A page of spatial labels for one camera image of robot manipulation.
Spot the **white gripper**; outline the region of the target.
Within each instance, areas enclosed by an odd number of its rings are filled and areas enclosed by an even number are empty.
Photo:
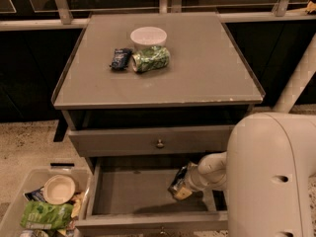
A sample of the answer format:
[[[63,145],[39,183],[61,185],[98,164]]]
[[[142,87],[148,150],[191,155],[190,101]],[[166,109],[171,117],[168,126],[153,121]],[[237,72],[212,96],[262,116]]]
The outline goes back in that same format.
[[[185,184],[186,187],[180,187],[177,189],[174,194],[175,199],[183,200],[188,198],[193,192],[198,192],[205,189],[206,184],[200,178],[197,164],[188,164],[187,173],[185,175]]]

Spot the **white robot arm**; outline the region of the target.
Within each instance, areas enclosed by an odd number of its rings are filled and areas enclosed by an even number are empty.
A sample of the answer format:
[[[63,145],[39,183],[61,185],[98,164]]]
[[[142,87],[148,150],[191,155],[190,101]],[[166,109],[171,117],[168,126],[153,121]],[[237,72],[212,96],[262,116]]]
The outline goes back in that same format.
[[[226,191],[229,237],[315,237],[308,180],[316,174],[316,116],[290,112],[315,71],[316,37],[273,110],[243,118],[225,152],[181,170],[173,197]]]

